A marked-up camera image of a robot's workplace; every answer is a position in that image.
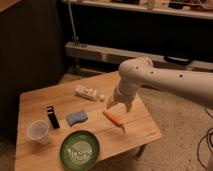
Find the black cable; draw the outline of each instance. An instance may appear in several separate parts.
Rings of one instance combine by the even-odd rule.
[[[213,148],[212,136],[213,136],[213,128],[210,128],[210,129],[207,131],[207,134],[204,135],[204,136],[200,139],[200,141],[199,141],[199,143],[198,143],[198,147],[197,147],[197,159],[198,159],[200,165],[201,165],[203,168],[205,168],[205,169],[206,169],[206,166],[205,166],[205,165],[203,164],[203,162],[200,160],[200,154],[199,154],[200,145],[201,145],[202,141],[203,141],[204,139],[206,139],[208,148],[209,148],[209,150],[211,151],[211,153],[213,154],[213,151],[212,151],[212,148]]]
[[[206,113],[213,119],[213,115],[208,111],[207,107],[204,107]]]

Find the speckled floor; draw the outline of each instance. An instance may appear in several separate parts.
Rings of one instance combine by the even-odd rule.
[[[65,74],[61,83],[82,77]],[[156,121],[163,137],[146,146],[136,159],[138,149],[97,163],[91,171],[202,171],[196,156],[197,145],[213,120],[203,106],[172,94],[143,88],[140,96]],[[200,157],[206,164],[210,152],[201,145]],[[0,137],[0,171],[14,170],[15,146]]]

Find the plastic cup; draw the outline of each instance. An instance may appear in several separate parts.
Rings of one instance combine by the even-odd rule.
[[[34,121],[27,128],[28,138],[42,145],[46,145],[50,142],[48,132],[49,124],[44,120]]]

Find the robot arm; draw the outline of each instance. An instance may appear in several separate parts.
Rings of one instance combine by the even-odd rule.
[[[144,57],[121,63],[119,74],[121,80],[107,108],[120,102],[129,111],[138,88],[148,85],[213,109],[213,73],[158,69]]]

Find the wooden table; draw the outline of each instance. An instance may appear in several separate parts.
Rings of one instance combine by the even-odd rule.
[[[98,161],[159,139],[161,132],[139,97],[134,100],[130,113],[125,112],[122,104],[110,109],[112,113],[122,117],[126,129],[124,134],[102,114],[106,102],[94,102],[75,96],[74,88],[81,84],[96,88],[108,98],[118,81],[118,73],[114,72],[21,94],[15,170],[64,170],[59,150],[64,138],[76,130],[88,130],[96,135],[100,143]],[[51,127],[51,143],[42,146],[29,140],[26,130],[35,120],[48,121],[46,107],[50,105],[54,106],[61,127]],[[70,127],[66,116],[82,108],[87,113],[88,120]]]

